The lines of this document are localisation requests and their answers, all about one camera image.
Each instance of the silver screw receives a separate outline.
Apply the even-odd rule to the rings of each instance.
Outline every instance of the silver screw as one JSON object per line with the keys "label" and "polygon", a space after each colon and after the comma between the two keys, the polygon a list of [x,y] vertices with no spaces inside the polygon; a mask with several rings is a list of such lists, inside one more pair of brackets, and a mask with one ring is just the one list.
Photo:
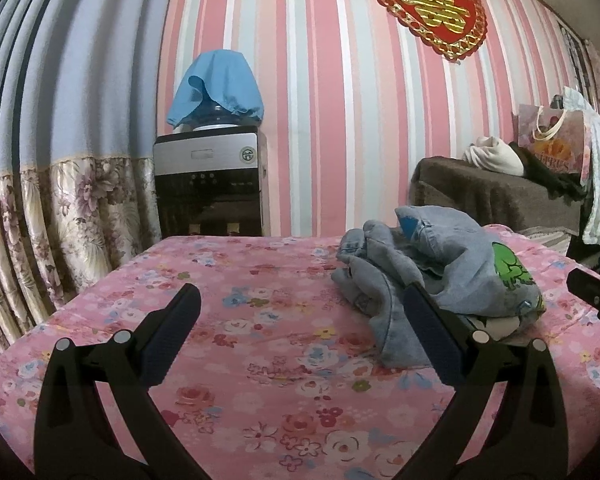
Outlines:
{"label": "silver screw", "polygon": [[69,346],[71,346],[71,340],[65,337],[63,337],[56,343],[56,349],[59,351],[66,350],[67,348],[69,348]]}
{"label": "silver screw", "polygon": [[484,330],[476,330],[471,334],[474,341],[481,344],[486,344],[490,341],[491,337]]}
{"label": "silver screw", "polygon": [[546,350],[546,343],[542,341],[542,339],[534,339],[532,345],[539,352],[544,352]]}
{"label": "silver screw", "polygon": [[131,332],[129,330],[121,330],[120,332],[116,332],[113,336],[113,341],[116,343],[126,343],[131,339]]}

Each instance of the striped wallpaper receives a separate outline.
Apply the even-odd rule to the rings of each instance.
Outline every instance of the striped wallpaper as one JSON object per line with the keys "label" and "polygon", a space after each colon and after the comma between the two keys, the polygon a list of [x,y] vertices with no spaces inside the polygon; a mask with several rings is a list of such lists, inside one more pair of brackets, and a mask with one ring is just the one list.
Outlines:
{"label": "striped wallpaper", "polygon": [[425,156],[461,156],[480,135],[512,140],[518,104],[549,105],[574,68],[537,0],[482,0],[486,42],[452,64],[376,0],[171,0],[158,84],[159,134],[201,52],[244,54],[265,104],[271,235],[395,225]]}

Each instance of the white rope handle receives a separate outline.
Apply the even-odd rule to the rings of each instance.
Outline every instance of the white rope handle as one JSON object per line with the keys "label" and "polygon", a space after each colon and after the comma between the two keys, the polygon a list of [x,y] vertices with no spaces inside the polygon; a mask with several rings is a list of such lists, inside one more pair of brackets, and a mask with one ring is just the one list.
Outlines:
{"label": "white rope handle", "polygon": [[549,128],[547,131],[545,131],[545,133],[542,133],[540,131],[540,116],[542,115],[543,111],[544,111],[544,107],[540,106],[538,108],[538,116],[536,117],[536,129],[533,132],[534,140],[549,140],[549,139],[552,139],[553,137],[555,137],[555,134],[558,133],[558,130],[560,130],[562,123],[564,122],[565,118],[567,117],[567,110],[563,110],[562,115],[560,116],[560,119],[558,119],[558,122],[555,123],[554,126]]}

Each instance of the pink floral tablecloth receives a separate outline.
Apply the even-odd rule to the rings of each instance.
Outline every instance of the pink floral tablecloth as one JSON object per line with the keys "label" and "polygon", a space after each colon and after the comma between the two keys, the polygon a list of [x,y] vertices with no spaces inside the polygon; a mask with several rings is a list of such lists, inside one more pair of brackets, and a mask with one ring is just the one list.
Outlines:
{"label": "pink floral tablecloth", "polygon": [[[502,226],[544,292],[534,327],[564,393],[573,466],[600,431],[600,322],[566,290],[575,263]],[[391,478],[438,420],[453,390],[430,368],[386,369],[366,319],[330,279],[339,238],[168,238],[112,272],[0,356],[0,431],[32,467],[36,405],[55,341],[106,341],[134,329],[185,282],[202,315],[151,395],[214,480]],[[465,458],[486,437],[492,396]],[[138,450],[102,389],[123,449]]]}

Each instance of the curtain fold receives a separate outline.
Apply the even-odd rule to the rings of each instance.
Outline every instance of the curtain fold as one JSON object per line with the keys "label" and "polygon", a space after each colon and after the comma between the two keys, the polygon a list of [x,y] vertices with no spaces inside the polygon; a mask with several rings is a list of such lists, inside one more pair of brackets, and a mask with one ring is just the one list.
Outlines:
{"label": "curtain fold", "polygon": [[160,239],[168,0],[0,3],[0,353]]}

